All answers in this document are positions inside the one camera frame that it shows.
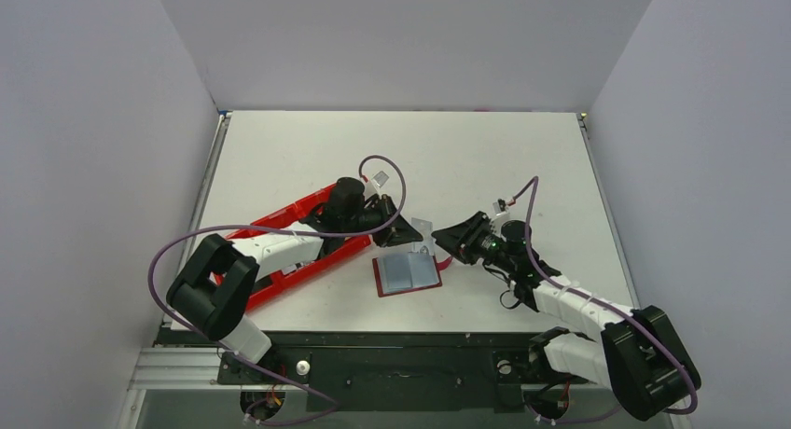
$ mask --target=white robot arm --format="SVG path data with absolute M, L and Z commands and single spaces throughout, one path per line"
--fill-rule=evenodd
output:
M 402 216 L 393 219 L 396 206 L 381 194 L 386 178 L 377 174 L 365 183 L 342 177 L 327 202 L 285 230 L 292 235 L 265 233 L 226 240 L 212 234 L 204 238 L 168 290 L 167 303 L 179 311 L 209 340 L 221 341 L 254 363 L 271 348 L 271 341 L 244 315 L 253 285 L 277 270 L 288 269 L 328 256 L 341 248 L 345 238 L 298 235 L 300 231 L 330 234 L 387 228 L 371 235 L 380 247 L 417 242 L 423 235 Z M 222 284 L 210 274 L 224 276 Z
M 534 371 L 570 373 L 601 384 L 613 391 L 633 417 L 647 420 L 686 397 L 688 388 L 682 372 L 636 330 L 632 321 L 661 343 L 678 360 L 695 388 L 700 388 L 701 377 L 664 311 L 654 306 L 633 310 L 594 298 L 590 291 L 548 266 L 535 250 L 526 250 L 523 221 L 495 222 L 507 216 L 504 201 L 495 211 L 494 219 L 477 212 L 432 236 L 456 260 L 469 265 L 482 261 L 484 269 L 501 275 L 520 303 L 579 331 L 557 327 L 534 338 L 530 347 Z

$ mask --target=white knob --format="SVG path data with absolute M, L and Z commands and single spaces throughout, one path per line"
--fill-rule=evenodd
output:
M 308 361 L 299 361 L 297 362 L 297 374 L 300 376 L 305 376 L 308 372 L 311 371 L 311 364 Z

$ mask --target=screw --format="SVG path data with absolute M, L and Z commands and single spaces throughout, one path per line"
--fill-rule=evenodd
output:
M 508 375 L 511 373 L 511 363 L 507 360 L 502 360 L 497 363 L 497 371 L 500 372 L 501 375 Z
M 308 361 L 302 360 L 297 362 L 297 374 L 300 376 L 305 376 L 311 371 L 311 364 Z

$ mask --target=white table surface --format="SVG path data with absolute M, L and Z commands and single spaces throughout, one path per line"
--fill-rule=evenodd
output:
M 408 187 L 404 216 L 430 220 L 434 229 L 478 210 L 490 214 L 497 198 L 538 174 L 535 249 L 582 287 L 631 305 L 574 114 L 235 111 L 200 227 L 249 223 L 339 177 L 356 177 L 369 154 L 399 165 Z M 366 173 L 385 167 L 373 160 Z M 386 192 L 398 203 L 397 176 L 385 171 Z M 524 219 L 527 197 L 512 218 Z M 442 287 L 379 298 L 371 258 L 387 250 L 395 249 L 373 246 L 249 315 L 263 330 L 290 331 L 542 332 L 560 325 L 525 306 L 502 308 L 505 285 L 480 266 L 456 262 L 442 272 Z M 437 249 L 437 259 L 445 255 Z

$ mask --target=red wire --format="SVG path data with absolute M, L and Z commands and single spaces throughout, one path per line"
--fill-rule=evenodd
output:
M 283 364 L 281 364 L 281 365 L 280 365 L 280 375 L 281 375 L 281 376 L 285 376 L 285 365 L 283 365 Z M 270 388 L 270 390 L 267 392 L 267 398 L 271 398 L 271 399 L 272 399 L 272 401 L 274 401 L 274 387 L 275 387 L 275 386 L 276 386 L 278 383 L 279 383 L 278 381 L 276 381 L 275 383 L 273 383 L 273 384 L 272 384 L 272 386 L 271 386 L 271 388 Z
M 563 393 L 561 394 L 561 397 L 560 397 L 559 401 L 563 401 L 563 397 L 564 396 L 568 396 L 569 387 L 571 387 L 571 382 L 567 381 L 566 382 L 566 387 L 563 389 Z M 568 408 L 568 405 L 569 405 L 568 399 L 566 399 L 565 407 Z
M 453 257 L 452 256 L 448 256 L 448 259 L 446 259 L 444 261 L 440 261 L 440 262 L 437 263 L 437 270 L 445 270 L 445 269 L 447 269 L 448 266 L 451 265 L 452 261 L 453 261 Z

